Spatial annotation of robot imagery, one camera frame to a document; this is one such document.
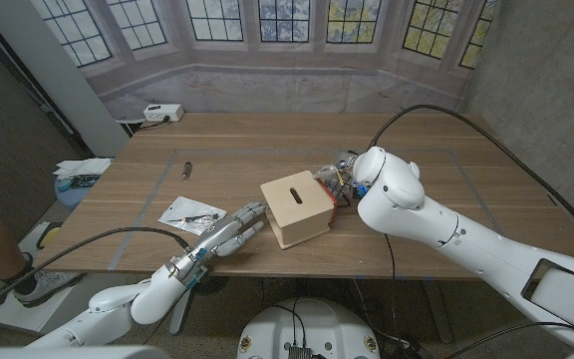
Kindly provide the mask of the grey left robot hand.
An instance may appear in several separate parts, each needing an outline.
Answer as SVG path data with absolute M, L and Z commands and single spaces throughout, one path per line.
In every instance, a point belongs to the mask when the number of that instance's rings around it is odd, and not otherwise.
M 168 278 L 175 278 L 186 288 L 191 288 L 208 272 L 208 262 L 213 256 L 233 254 L 264 226 L 260 218 L 267 203 L 257 200 L 248 203 L 236 213 L 220 219 L 198 238 L 196 245 L 186 254 L 173 257 L 165 266 Z

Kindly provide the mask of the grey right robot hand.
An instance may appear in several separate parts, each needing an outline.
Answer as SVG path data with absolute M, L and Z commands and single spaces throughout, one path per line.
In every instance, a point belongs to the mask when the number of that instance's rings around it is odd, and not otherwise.
M 335 199 L 343 195 L 362 198 L 368 189 L 359 184 L 353 176 L 353 166 L 358 156 L 353 151 L 338 153 L 331 165 L 324 166 L 314 173 L 314 178 L 320 181 Z

